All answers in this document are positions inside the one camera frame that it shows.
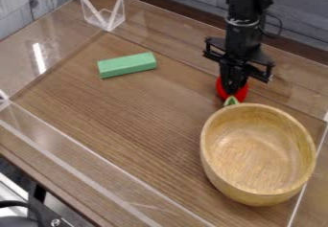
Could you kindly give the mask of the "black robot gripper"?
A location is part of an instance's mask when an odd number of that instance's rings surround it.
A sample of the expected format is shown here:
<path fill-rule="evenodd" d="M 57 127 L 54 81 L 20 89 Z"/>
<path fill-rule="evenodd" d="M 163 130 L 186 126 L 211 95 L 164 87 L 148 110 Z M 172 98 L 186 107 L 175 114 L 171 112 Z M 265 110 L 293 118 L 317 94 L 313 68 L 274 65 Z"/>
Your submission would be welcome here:
<path fill-rule="evenodd" d="M 259 47 L 239 57 L 224 48 L 223 38 L 206 36 L 203 56 L 219 64 L 220 83 L 226 94 L 235 94 L 246 86 L 247 78 L 265 83 L 271 79 L 275 64 Z"/>

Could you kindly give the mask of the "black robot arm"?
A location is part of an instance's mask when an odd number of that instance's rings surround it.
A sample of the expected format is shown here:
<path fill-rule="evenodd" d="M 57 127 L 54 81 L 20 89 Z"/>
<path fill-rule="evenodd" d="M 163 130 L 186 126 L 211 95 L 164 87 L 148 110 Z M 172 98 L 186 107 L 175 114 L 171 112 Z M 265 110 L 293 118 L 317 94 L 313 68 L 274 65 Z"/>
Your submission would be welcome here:
<path fill-rule="evenodd" d="M 262 52 L 265 19 L 273 0 L 224 0 L 224 38 L 204 38 L 203 56 L 219 64 L 219 85 L 227 96 L 246 87 L 247 79 L 267 82 L 273 59 Z"/>

